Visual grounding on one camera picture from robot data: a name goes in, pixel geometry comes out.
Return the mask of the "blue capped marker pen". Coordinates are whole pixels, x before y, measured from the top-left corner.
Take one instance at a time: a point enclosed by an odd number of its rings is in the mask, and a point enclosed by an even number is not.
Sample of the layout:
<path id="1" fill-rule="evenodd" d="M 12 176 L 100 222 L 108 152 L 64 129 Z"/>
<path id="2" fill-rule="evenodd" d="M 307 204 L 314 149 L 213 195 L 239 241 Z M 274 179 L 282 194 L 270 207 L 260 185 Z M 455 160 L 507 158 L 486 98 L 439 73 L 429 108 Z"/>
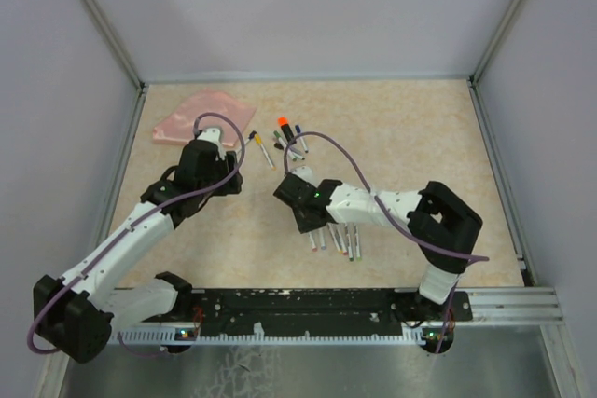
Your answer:
<path id="1" fill-rule="evenodd" d="M 306 142 L 305 138 L 302 136 L 302 129 L 301 129 L 301 127 L 298 124 L 295 125 L 295 131 L 298 134 L 298 140 L 299 140 L 299 142 L 300 142 L 300 144 L 301 144 L 304 152 L 305 153 L 309 153 L 309 147 L 307 145 L 307 142 Z"/>

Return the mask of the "orange white marker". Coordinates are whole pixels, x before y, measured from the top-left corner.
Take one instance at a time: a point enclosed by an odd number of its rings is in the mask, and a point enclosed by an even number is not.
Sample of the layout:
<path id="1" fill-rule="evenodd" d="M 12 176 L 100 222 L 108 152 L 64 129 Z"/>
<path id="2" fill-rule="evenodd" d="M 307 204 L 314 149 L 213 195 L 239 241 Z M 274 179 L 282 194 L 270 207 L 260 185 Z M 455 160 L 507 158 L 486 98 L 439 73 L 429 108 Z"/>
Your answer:
<path id="1" fill-rule="evenodd" d="M 271 158 L 271 156 L 270 156 L 270 154 L 269 154 L 266 146 L 263 144 L 262 139 L 261 139 L 261 137 L 260 137 L 260 135 L 258 133 L 255 134 L 254 140 L 257 143 L 257 146 L 259 147 L 259 149 L 261 150 L 261 152 L 262 152 L 264 158 L 266 159 L 269 167 L 273 171 L 275 171 L 276 170 L 276 166 L 275 166 L 275 164 L 274 164 L 274 162 L 273 162 L 273 160 L 272 160 L 272 158 Z"/>

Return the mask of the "lavender marker pen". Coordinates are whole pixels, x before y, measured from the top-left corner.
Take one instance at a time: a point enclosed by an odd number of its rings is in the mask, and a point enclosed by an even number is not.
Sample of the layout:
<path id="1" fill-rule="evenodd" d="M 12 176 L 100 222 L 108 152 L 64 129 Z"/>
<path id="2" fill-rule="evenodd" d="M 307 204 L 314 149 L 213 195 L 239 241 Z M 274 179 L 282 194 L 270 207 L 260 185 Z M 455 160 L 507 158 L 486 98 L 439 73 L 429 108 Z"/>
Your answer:
<path id="1" fill-rule="evenodd" d="M 326 239 L 325 239 L 324 229 L 323 228 L 319 228 L 317 230 L 317 235 L 318 235 L 320 249 L 322 251 L 324 251 L 326 249 Z"/>

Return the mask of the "yellow capped marker pen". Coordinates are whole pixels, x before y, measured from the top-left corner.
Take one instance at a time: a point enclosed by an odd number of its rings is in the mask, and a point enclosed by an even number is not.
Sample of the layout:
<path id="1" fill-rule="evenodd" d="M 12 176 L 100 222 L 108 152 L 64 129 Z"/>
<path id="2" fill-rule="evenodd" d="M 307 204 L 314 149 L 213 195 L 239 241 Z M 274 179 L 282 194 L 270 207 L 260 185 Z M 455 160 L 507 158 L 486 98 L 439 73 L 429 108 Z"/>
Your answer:
<path id="1" fill-rule="evenodd" d="M 338 233 L 338 230 L 337 230 L 336 226 L 332 225 L 332 224 L 328 224 L 327 228 L 328 228 L 328 231 L 330 233 L 330 236 L 331 236 L 331 238 L 333 240 L 333 243 L 334 243 L 337 251 L 340 254 L 344 254 L 344 250 L 342 249 L 342 245 L 341 245 L 341 242 L 340 242 L 340 235 Z"/>

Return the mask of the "magenta capped marker pen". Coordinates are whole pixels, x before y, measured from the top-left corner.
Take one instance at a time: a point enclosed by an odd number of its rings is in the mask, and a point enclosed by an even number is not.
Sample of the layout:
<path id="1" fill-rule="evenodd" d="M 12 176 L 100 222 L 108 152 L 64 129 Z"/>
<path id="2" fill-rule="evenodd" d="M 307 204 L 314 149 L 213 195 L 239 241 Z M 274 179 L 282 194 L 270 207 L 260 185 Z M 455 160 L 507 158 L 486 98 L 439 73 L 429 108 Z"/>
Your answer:
<path id="1" fill-rule="evenodd" d="M 346 224 L 337 225 L 336 229 L 340 240 L 342 253 L 346 256 L 350 256 L 349 242 L 347 241 L 347 238 L 349 237 L 349 234 L 347 233 L 348 226 Z"/>

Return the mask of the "pink capped marker pen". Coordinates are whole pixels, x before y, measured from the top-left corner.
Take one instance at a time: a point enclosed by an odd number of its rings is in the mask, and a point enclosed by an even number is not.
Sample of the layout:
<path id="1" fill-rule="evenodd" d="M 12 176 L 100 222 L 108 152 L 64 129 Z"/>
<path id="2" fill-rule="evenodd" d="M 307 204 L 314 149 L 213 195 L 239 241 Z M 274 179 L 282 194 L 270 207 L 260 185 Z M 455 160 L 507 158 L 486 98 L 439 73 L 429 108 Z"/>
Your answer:
<path id="1" fill-rule="evenodd" d="M 313 231 L 308 232 L 308 238 L 309 238 L 309 241 L 310 241 L 312 252 L 317 252 L 318 251 L 318 245 L 317 245 L 317 243 L 315 241 L 315 236 L 314 236 L 314 232 Z"/>

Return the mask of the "light green capped marker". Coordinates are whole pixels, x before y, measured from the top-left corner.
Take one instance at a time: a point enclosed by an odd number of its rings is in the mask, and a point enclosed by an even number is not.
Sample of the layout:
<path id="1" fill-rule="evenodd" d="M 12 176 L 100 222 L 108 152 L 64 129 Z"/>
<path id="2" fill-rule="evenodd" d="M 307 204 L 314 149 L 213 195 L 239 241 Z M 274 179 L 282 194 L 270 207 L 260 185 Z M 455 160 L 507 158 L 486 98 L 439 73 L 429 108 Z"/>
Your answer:
<path id="1" fill-rule="evenodd" d="M 357 261 L 362 259 L 360 232 L 357 224 L 353 225 L 354 231 L 354 258 Z"/>

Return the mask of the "dark green capped marker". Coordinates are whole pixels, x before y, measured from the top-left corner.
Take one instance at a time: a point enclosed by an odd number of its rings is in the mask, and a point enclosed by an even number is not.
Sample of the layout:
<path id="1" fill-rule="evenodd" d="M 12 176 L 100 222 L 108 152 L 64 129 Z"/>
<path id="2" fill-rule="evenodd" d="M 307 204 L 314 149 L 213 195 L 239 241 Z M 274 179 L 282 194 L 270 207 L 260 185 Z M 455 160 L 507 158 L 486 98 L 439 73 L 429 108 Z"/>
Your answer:
<path id="1" fill-rule="evenodd" d="M 351 225 L 349 225 L 349 224 L 344 225 L 344 233 L 345 233 L 347 255 L 349 257 L 349 261 L 353 262 L 354 261 L 354 249 L 353 249 L 353 243 L 352 243 Z"/>

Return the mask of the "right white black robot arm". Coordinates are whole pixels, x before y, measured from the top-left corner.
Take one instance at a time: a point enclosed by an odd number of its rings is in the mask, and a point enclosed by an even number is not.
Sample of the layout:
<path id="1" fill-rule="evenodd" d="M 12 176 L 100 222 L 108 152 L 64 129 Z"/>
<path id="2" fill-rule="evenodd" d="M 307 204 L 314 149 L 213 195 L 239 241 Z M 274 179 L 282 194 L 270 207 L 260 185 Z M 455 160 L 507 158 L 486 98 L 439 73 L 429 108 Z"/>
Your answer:
<path id="1" fill-rule="evenodd" d="M 455 288 L 466 269 L 486 260 L 473 254 L 481 217 L 440 182 L 407 192 L 374 191 L 335 179 L 315 184 L 310 171 L 295 171 L 273 196 L 290 208 L 301 234 L 328 225 L 373 225 L 391 227 L 414 242 L 427 261 L 418 298 L 439 307 L 444 321 L 453 314 Z"/>

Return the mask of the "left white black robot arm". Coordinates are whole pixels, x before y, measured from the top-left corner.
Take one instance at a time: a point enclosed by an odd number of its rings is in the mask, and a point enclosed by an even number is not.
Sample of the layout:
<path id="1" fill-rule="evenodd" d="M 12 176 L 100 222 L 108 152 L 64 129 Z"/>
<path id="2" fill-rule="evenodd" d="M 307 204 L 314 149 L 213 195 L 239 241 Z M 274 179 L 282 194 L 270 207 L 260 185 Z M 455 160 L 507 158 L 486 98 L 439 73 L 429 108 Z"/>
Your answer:
<path id="1" fill-rule="evenodd" d="M 177 165 L 150 185 L 131 214 L 91 254 L 58 278 L 43 276 L 33 288 L 29 351 L 62 352 L 80 364 L 94 359 L 111 336 L 158 316 L 191 308 L 192 286 L 171 272 L 123 293 L 120 280 L 154 246 L 213 197 L 242 190 L 246 150 L 226 151 L 207 133 L 191 140 Z"/>

